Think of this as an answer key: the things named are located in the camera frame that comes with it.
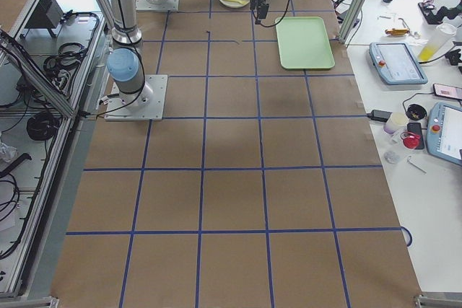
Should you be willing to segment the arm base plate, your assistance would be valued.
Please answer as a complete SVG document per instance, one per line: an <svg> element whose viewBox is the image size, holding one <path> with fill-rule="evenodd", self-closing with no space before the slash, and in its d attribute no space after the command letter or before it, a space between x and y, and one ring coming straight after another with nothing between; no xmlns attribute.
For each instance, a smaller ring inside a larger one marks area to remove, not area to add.
<svg viewBox="0 0 462 308"><path fill-rule="evenodd" d="M113 82L112 94L107 103L104 119L107 121L135 121L135 120L162 120L165 96L167 91L167 75L149 74L141 95L124 94Z"/></svg>
<svg viewBox="0 0 462 308"><path fill-rule="evenodd" d="M180 0L136 0L138 12L177 12Z"/></svg>

